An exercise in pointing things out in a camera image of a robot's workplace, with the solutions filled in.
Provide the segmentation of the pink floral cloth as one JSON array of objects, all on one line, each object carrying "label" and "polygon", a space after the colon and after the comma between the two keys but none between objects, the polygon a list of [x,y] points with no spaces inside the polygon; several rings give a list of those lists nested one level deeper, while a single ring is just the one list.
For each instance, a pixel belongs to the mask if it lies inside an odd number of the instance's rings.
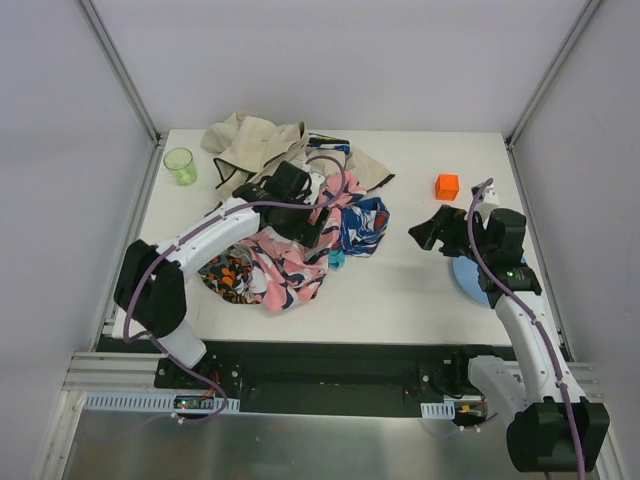
[{"label": "pink floral cloth", "polygon": [[364,197],[356,176],[333,175],[320,194],[332,199],[330,214],[315,247],[306,248],[272,228],[242,240],[230,249],[248,269],[236,289],[242,303],[260,303],[271,312],[313,299],[329,272],[329,252],[340,238],[342,209]]}]

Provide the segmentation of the teal cloth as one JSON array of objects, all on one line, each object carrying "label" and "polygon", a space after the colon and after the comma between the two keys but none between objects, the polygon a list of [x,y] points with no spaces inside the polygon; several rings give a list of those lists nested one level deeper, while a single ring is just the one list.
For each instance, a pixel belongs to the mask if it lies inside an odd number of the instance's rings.
[{"label": "teal cloth", "polygon": [[329,267],[334,270],[341,269],[346,262],[345,254],[341,250],[331,250],[328,256]]}]

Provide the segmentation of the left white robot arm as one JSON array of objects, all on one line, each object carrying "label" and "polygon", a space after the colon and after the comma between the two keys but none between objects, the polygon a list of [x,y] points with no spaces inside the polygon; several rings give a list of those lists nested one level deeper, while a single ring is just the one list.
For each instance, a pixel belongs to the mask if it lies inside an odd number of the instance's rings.
[{"label": "left white robot arm", "polygon": [[314,247],[330,214],[328,204],[319,201],[325,182],[309,164],[282,162],[259,182],[236,188],[184,233],[158,244],[131,243],[114,291],[125,320],[141,324],[165,354],[196,366],[207,348],[186,320],[185,285],[213,257],[264,229]]}]

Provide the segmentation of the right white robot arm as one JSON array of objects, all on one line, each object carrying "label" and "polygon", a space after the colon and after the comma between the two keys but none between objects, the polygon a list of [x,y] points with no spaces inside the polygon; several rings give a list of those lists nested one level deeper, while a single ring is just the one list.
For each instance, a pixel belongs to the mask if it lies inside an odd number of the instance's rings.
[{"label": "right white robot arm", "polygon": [[610,417],[603,404],[587,399],[546,328],[541,285],[524,259],[525,216],[507,208],[482,216],[443,205],[408,233],[423,250],[440,242],[444,256],[476,264],[480,289],[509,336],[518,376],[490,355],[470,359],[467,376],[504,422],[514,467],[585,478]]}]

